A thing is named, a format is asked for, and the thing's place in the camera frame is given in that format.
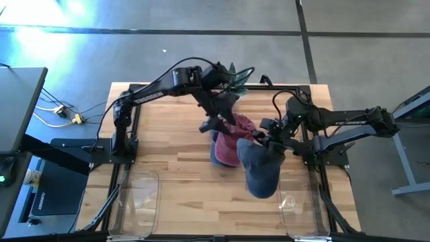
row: green object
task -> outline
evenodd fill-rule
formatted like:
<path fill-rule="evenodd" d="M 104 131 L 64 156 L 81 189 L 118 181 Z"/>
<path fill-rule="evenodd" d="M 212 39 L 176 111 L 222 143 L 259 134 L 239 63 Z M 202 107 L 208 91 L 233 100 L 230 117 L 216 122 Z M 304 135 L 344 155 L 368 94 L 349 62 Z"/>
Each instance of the green object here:
<path fill-rule="evenodd" d="M 251 73 L 251 71 L 252 70 L 248 70 L 238 75 L 235 75 L 236 68 L 234 67 L 234 64 L 231 63 L 228 72 L 233 75 L 231 76 L 230 83 L 227 86 L 229 88 L 229 91 L 234 92 L 238 96 L 246 95 L 248 93 L 248 89 L 243 86 L 248 81 L 249 74 Z"/>

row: clear plastic guard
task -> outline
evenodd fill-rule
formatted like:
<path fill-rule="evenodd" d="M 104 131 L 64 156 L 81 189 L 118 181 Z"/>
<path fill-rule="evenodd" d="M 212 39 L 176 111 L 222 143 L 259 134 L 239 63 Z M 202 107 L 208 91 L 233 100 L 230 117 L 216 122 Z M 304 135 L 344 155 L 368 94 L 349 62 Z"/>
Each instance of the clear plastic guard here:
<path fill-rule="evenodd" d="M 157 229 L 161 196 L 159 176 L 153 171 L 125 171 L 112 205 L 109 233 L 113 237 L 148 237 Z"/>
<path fill-rule="evenodd" d="M 295 239 L 325 238 L 330 227 L 314 171 L 279 177 L 279 209 L 287 234 Z"/>

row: desk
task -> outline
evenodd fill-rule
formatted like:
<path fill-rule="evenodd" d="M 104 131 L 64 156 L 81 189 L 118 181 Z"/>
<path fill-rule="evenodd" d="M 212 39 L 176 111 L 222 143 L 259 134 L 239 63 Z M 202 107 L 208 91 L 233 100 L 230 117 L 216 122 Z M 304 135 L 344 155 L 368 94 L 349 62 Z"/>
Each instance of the desk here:
<path fill-rule="evenodd" d="M 107 103 L 114 101 L 130 83 L 112 83 Z M 312 100 L 333 109 L 327 85 L 311 85 Z M 262 118 L 276 117 L 271 98 L 276 91 L 252 90 L 242 97 L 235 111 L 256 126 Z M 280 94 L 277 105 L 285 113 L 289 93 Z M 248 193 L 245 174 L 238 170 L 220 175 L 209 160 L 210 137 L 198 127 L 203 109 L 190 95 L 163 97 L 144 104 L 138 126 L 138 158 L 132 171 L 156 171 L 160 177 L 161 203 L 156 234 L 285 235 L 276 196 L 257 199 Z M 101 127 L 100 137 L 114 131 L 112 111 Z M 287 152 L 281 173 L 307 173 L 300 157 Z M 100 165 L 89 175 L 77 228 L 87 225 L 108 195 L 112 165 Z M 327 167 L 333 203 L 352 227 L 360 230 L 348 177 L 338 167 Z M 301 189 L 300 184 L 292 184 Z"/>

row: white cable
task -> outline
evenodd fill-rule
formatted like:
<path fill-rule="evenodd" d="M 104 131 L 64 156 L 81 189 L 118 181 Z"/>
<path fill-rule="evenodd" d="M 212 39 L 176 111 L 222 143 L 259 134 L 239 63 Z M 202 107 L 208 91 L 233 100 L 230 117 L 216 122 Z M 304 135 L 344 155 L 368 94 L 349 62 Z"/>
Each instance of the white cable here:
<path fill-rule="evenodd" d="M 41 108 L 41 107 L 38 107 L 38 106 L 36 106 L 36 108 L 40 109 L 40 110 L 44 110 L 44 111 L 55 111 L 55 108 Z"/>
<path fill-rule="evenodd" d="M 42 123 L 44 123 L 44 124 L 46 124 L 46 125 L 48 125 L 49 127 L 52 127 L 52 128 L 62 128 L 62 127 L 69 126 L 69 125 L 73 124 L 72 122 L 69 122 L 69 123 L 67 123 L 67 124 L 52 125 L 52 124 L 47 123 L 47 122 L 46 122 L 45 120 L 43 120 L 41 117 L 39 117 L 39 115 L 37 115 L 37 114 L 35 114 L 35 113 L 33 113 L 33 115 L 35 115 L 35 117 L 36 117 L 36 118 L 38 118 L 40 121 L 42 121 Z"/>

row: black desk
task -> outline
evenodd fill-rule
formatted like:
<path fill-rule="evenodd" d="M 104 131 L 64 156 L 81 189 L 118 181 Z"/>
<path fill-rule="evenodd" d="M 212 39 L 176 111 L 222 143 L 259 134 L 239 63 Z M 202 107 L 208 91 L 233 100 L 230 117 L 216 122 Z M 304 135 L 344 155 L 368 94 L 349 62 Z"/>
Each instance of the black desk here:
<path fill-rule="evenodd" d="M 0 237 L 5 234 L 32 155 L 83 175 L 89 172 L 84 159 L 25 134 L 47 72 L 45 67 L 0 67 L 0 155 L 17 157 L 15 183 L 0 188 Z"/>

